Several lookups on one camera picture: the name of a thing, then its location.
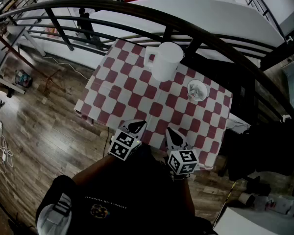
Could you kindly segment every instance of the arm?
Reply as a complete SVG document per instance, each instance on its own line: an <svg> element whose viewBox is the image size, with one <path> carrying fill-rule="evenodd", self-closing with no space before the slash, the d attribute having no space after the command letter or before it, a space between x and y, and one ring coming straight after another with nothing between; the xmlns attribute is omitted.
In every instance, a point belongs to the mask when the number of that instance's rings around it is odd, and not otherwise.
<svg viewBox="0 0 294 235"><path fill-rule="evenodd" d="M118 158L107 155L103 159L100 159L90 167L76 174L72 179L78 185L82 186L95 179L101 173L108 170L113 164L118 162Z"/></svg>
<svg viewBox="0 0 294 235"><path fill-rule="evenodd" d="M181 211L183 213L188 213L191 216L195 216L195 208L187 179L175 180L174 189L176 197L181 200L179 201Z"/></svg>

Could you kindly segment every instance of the white cable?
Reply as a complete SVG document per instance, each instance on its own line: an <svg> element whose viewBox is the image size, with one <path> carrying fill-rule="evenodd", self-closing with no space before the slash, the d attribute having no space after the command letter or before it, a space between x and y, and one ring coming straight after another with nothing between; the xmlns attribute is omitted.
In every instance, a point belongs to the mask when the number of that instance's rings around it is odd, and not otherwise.
<svg viewBox="0 0 294 235"><path fill-rule="evenodd" d="M227 127L227 129L233 129L234 127L243 126L243 125L246 126L247 128L250 127L249 124L245 124L245 123L242 123L242 122L238 122L238 121L235 121L234 119L230 119L230 118L229 118L229 120L231 120L231 121L233 121L233 122L235 122L235 123L238 123L238 124L236 124L236 125L234 125L234 126L232 126L232 127Z"/></svg>
<svg viewBox="0 0 294 235"><path fill-rule="evenodd" d="M5 174L6 173L6 166L5 166L5 161L8 163L8 165L10 165L11 167L13 167L13 161L12 161L12 157L13 157L13 153L11 150L8 149L8 146L7 146L7 143L6 143L6 140L5 140L5 136L3 135L3 123L1 122L0 120L0 123L1 123L1 134L0 134L0 137L1 137L1 145L0 146L0 150L2 151L2 156L0 156L0 165L3 164L4 166L4 171L2 171L0 169L0 173L2 174Z"/></svg>
<svg viewBox="0 0 294 235"><path fill-rule="evenodd" d="M59 63L59 62L58 62L57 60L55 60L53 57L43 57L43 58L52 58L52 59L53 59L55 62L57 62L58 64L61 64L61 65L69 65L69 66L72 67L72 69L73 69L75 72L79 73L82 77L84 77L85 79L89 80L89 78L85 77L82 73L80 73L80 72L78 72L77 70L75 70L74 67L73 67L72 65L70 65L70 64Z"/></svg>

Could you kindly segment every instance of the cable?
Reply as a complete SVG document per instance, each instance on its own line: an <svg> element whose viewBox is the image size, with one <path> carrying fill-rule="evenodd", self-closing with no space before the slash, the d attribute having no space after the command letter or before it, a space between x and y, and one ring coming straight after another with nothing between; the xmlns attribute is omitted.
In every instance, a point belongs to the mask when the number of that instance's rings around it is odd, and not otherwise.
<svg viewBox="0 0 294 235"><path fill-rule="evenodd" d="M107 130L107 139L106 139L106 144L104 145L102 158L104 157L104 151L106 150L106 146L107 146L108 138L109 138L109 127L108 127L108 130Z"/></svg>
<svg viewBox="0 0 294 235"><path fill-rule="evenodd" d="M67 63L59 63L57 60L55 60L53 57L44 57L43 58L52 58L55 62L57 62L58 64L61 64L61 65L69 65L72 67L72 69L77 72L78 74L80 74L82 77L84 77L86 80L89 80L89 78L85 77L82 73L78 72L77 70L74 69L74 67L70 64L67 64Z"/></svg>
<svg viewBox="0 0 294 235"><path fill-rule="evenodd" d="M3 105L4 105L4 102L2 102L2 100L0 99L0 111L1 111L1 108L2 108ZM6 161L8 163L8 165L13 167L13 161L12 161L13 153L7 147L5 136L3 135L3 123L2 123L1 120L0 120L0 123L1 123L1 134L0 134L1 146L0 146L0 150L2 151L2 156L0 156L0 165L3 164L3 166L4 166L4 171L2 171L0 169L0 173L5 174L6 173L6 166L5 166L4 162Z"/></svg>
<svg viewBox="0 0 294 235"><path fill-rule="evenodd" d="M231 196L231 193L232 193L232 191L233 191L235 185L236 185L236 181L235 181L234 184L232 185L232 188L231 188L231 190L230 190L230 192L229 192L229 194L228 194L228 196L227 196L227 198L226 198L226 200L225 200L225 202L224 202L224 204L223 204L223 206L222 206L222 208L221 208L221 210L220 210L220 212L219 212L219 214L218 214L216 220L212 223L212 224L213 224L213 228L212 228L212 229L215 228L215 226L216 226L216 224L217 224L217 221L218 221L218 219L219 219L219 217L220 217L220 214L221 214L221 212L222 212L222 210L223 210L223 208L224 208L226 202L228 201L229 197Z"/></svg>
<svg viewBox="0 0 294 235"><path fill-rule="evenodd" d="M227 127L227 129L233 129L234 127L238 127L238 126L246 126L247 128L250 127L249 124L241 123L241 122L235 121L234 119L230 119L230 118L229 118L229 120L231 120L231 121L233 121L235 123L238 123L238 124L236 124L236 125L234 125L232 127Z"/></svg>

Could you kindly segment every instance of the curved handrail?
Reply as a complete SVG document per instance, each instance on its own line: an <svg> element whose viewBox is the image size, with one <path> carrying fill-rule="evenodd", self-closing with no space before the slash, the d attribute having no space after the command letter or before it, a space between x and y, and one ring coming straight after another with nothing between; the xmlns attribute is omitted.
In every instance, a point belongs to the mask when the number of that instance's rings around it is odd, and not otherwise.
<svg viewBox="0 0 294 235"><path fill-rule="evenodd" d="M113 11L162 24L172 30L187 32L187 34L190 37L193 37L194 40L196 39L199 42L206 44L209 47L212 47L213 49L233 61L235 64L248 71L250 75L257 79L280 102L280 104L290 114L290 116L294 118L294 108L289 103L289 101L284 97L277 86L245 56L243 56L229 44L209 33L208 31L162 11L143 7L136 4L122 3L112 0L52 0L36 3L20 9L15 9L1 15L0 19L31 10L61 7L85 7L95 10Z"/></svg>
<svg viewBox="0 0 294 235"><path fill-rule="evenodd" d="M264 0L260 0L260 1L263 3L263 5L264 5L264 6L266 7L266 9L268 10L268 13L270 14L270 16L271 16L271 18L272 18L272 20L273 20L273 22L274 22L274 24L275 24L277 30L279 31L280 35L283 37L284 42L287 43L286 38L285 38L285 35L284 35L284 33L283 33L283 31L282 31L280 25L278 24L277 20L275 19L273 13L271 12L271 10L269 9L269 7L267 6L267 4L265 3Z"/></svg>

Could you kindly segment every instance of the small container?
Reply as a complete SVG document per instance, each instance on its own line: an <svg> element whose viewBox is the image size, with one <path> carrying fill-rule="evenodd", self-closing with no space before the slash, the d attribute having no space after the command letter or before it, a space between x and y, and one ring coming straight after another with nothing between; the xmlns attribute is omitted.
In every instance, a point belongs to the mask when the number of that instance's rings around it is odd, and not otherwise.
<svg viewBox="0 0 294 235"><path fill-rule="evenodd" d="M15 75L15 83L25 88L29 88L33 83L33 79L24 70L17 70Z"/></svg>

